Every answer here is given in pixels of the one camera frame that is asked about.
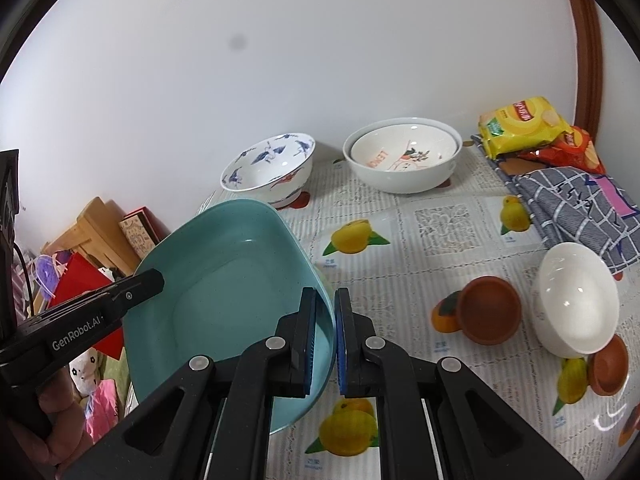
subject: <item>table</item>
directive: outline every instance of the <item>table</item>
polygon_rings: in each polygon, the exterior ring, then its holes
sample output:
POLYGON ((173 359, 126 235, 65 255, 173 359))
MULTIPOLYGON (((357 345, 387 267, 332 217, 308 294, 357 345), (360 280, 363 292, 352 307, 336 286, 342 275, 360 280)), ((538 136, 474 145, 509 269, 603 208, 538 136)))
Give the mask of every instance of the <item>table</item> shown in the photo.
MULTIPOLYGON (((585 478, 606 478, 637 434, 632 430, 628 442, 618 445, 623 425, 640 402, 639 265, 625 269, 618 283, 617 333, 627 343, 630 361, 625 387, 613 397, 599 397, 588 388, 581 400, 553 415, 562 360, 542 348, 527 315, 545 249, 533 227, 500 234, 502 200, 509 193, 475 146, 463 148, 449 187, 386 194, 358 181, 347 164, 338 161, 316 164, 305 189, 308 205, 280 214, 330 285, 349 288, 354 311, 369 316, 378 335, 422 359, 460 358, 585 478), (331 234, 356 219, 367 219, 389 244, 323 256, 331 234), (437 332, 430 321, 432 308, 486 274, 510 282, 522 300, 523 321, 516 335, 489 347, 473 343, 462 332, 437 332)), ((219 189, 199 212, 230 198, 231 193, 219 189)), ((310 412, 271 436, 268 478, 380 477, 377 447, 351 457, 326 450, 305 453, 314 450, 320 425, 341 399, 334 371, 310 412)))

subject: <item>stuffed toy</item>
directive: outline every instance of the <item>stuffed toy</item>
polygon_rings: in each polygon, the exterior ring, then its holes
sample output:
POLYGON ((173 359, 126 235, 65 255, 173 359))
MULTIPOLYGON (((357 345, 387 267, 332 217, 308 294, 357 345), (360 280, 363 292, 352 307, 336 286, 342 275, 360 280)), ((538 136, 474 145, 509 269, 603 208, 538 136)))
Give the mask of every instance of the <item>stuffed toy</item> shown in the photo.
POLYGON ((69 373, 81 397, 88 397, 98 389, 101 380, 99 357, 95 348, 89 348, 69 363, 69 373))

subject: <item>red envelope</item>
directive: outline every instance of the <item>red envelope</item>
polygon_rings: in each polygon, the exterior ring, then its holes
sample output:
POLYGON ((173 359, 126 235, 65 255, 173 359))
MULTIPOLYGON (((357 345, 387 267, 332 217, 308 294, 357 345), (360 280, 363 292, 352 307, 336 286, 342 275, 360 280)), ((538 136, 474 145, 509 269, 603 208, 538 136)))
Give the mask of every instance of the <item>red envelope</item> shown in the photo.
MULTIPOLYGON (((55 296, 51 300, 49 308, 110 283, 111 280, 85 260, 82 254, 74 253, 66 264, 66 271, 60 277, 54 292, 55 296)), ((120 360, 123 347, 124 334, 122 333, 122 327, 114 330, 94 345, 98 352, 117 360, 120 360)))

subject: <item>terracotta pot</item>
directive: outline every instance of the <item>terracotta pot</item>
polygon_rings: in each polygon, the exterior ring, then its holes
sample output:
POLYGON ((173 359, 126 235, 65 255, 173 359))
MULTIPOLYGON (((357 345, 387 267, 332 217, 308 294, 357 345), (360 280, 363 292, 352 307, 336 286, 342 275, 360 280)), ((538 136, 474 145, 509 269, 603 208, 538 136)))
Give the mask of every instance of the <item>terracotta pot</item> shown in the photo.
POLYGON ((462 332, 481 345, 497 345, 515 334, 522 306, 515 289, 497 276, 467 283, 458 297, 456 317, 462 332))
POLYGON ((620 431, 620 435, 618 436, 618 447, 624 446, 631 436, 634 434, 634 431, 638 428, 640 424, 640 405, 636 406, 629 413, 628 418, 626 419, 625 425, 622 427, 620 431))
POLYGON ((616 334, 609 344, 589 357, 589 386, 600 396, 612 396, 625 384, 629 355, 625 342, 616 334))

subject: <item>white ceramic bowl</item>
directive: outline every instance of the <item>white ceramic bowl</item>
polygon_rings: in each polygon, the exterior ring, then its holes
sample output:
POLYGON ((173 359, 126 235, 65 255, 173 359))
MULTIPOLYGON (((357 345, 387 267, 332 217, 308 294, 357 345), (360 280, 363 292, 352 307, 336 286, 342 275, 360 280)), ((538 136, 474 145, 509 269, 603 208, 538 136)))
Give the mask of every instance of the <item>white ceramic bowl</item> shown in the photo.
POLYGON ((275 208, 298 198, 311 174, 316 142, 305 134, 283 134, 254 144, 220 176, 223 189, 275 208))
POLYGON ((549 249, 533 287, 532 321, 552 354, 577 358, 602 350, 618 325, 620 302, 613 276, 584 245, 549 249))
POLYGON ((448 124, 417 117, 389 119, 351 134, 342 147, 356 176, 387 193, 420 193, 446 181, 462 148, 448 124))

